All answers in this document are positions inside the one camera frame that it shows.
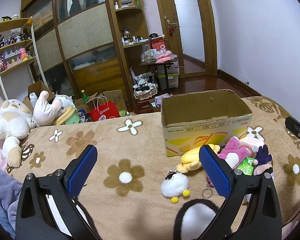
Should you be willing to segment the wooden corner shelf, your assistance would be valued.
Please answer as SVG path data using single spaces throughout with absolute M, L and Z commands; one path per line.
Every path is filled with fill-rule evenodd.
M 111 26 L 123 71 L 127 100 L 135 102 L 130 70 L 137 74 L 142 45 L 148 43 L 148 29 L 142 0 L 107 0 Z

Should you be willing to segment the white toy display shelf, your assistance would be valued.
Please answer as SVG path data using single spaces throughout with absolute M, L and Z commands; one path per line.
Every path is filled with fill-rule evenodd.
M 8 94 L 2 78 L 20 67 L 29 67 L 33 62 L 47 85 L 37 50 L 33 18 L 0 19 L 0 89 L 6 100 Z

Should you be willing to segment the white fluffy chick keychain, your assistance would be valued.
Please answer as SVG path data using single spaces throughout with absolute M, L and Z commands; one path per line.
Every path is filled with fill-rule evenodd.
M 190 196 L 188 189 L 189 180 L 186 175 L 180 172 L 169 172 L 161 184 L 161 193 L 164 197 L 170 198 L 173 204 L 179 202 L 179 196 L 185 198 Z

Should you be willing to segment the yellow bear plush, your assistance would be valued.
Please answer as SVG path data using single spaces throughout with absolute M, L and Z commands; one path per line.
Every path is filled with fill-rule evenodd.
M 187 173 L 189 171 L 195 171 L 202 167 L 199 160 L 200 146 L 194 148 L 182 155 L 180 163 L 175 167 L 179 173 Z

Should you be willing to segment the pink bear plush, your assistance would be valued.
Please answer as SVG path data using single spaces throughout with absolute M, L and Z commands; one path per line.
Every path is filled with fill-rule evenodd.
M 237 137 L 231 137 L 217 156 L 225 160 L 232 169 L 235 169 L 245 158 L 256 157 L 257 151 L 256 146 L 243 142 Z

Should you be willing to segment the wooden door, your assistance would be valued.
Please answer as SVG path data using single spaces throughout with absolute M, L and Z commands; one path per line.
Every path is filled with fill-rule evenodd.
M 211 0 L 157 0 L 165 44 L 178 58 L 180 77 L 217 73 Z

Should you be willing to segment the green tissue pack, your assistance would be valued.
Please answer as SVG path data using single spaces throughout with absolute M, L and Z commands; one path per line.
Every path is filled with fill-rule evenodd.
M 241 170 L 245 175 L 252 176 L 254 171 L 254 158 L 245 158 L 238 166 L 237 169 Z

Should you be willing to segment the red box on table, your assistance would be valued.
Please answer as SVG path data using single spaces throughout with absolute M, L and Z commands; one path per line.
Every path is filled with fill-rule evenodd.
M 157 51 L 165 50 L 166 44 L 163 36 L 158 36 L 150 40 L 151 48 L 156 49 Z

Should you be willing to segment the green bottle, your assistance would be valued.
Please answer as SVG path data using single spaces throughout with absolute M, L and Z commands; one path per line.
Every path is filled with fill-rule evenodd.
M 87 103 L 89 101 L 89 97 L 86 95 L 85 90 L 81 90 L 81 93 L 83 102 Z

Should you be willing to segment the purple haired doll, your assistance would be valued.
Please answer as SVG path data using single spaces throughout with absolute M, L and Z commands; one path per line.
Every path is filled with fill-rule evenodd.
M 268 146 L 264 144 L 258 148 L 258 152 L 253 161 L 253 175 L 262 174 L 265 170 L 273 167 L 273 156 L 269 153 Z

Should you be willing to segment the brown cardboard box on floor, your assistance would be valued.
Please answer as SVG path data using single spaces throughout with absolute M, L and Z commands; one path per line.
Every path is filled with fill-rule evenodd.
M 49 88 L 42 82 L 42 81 L 37 81 L 31 85 L 28 86 L 27 88 L 27 96 L 25 96 L 25 98 L 23 99 L 23 103 L 29 108 L 29 110 L 31 112 L 33 112 L 33 105 L 30 101 L 30 94 L 31 93 L 35 93 L 37 97 L 39 97 L 39 94 L 41 93 L 41 91 L 47 91 L 49 93 L 49 96 L 47 98 L 47 101 L 49 103 L 53 102 L 53 99 L 55 97 L 55 95 L 53 94 L 53 92 L 51 92 L 51 90 L 49 90 Z

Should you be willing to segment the pink packets on table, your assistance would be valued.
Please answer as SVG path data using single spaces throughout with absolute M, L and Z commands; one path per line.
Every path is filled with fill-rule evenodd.
M 162 51 L 156 55 L 156 64 L 164 63 L 174 59 L 174 55 L 170 50 Z

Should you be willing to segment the large white beige plush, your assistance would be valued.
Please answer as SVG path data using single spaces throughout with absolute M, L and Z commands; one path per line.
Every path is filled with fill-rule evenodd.
M 3 141 L 2 153 L 7 165 L 12 168 L 21 166 L 22 149 L 20 142 L 27 138 L 36 121 L 29 108 L 17 99 L 5 100 L 0 107 L 0 140 Z

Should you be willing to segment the wooden wardrobe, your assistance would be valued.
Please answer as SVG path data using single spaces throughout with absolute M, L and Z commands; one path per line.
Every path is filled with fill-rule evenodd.
M 36 79 L 77 98 L 119 89 L 131 100 L 109 0 L 21 0 L 21 14 L 33 19 Z

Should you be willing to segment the pink white marshmallow plush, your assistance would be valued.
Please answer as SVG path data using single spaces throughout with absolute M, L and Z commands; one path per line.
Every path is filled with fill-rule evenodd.
M 242 139 L 239 139 L 239 142 L 241 147 L 245 147 L 251 150 L 251 152 L 253 153 L 256 153 L 259 147 L 264 145 L 263 140 L 253 138 L 253 137 L 244 137 Z

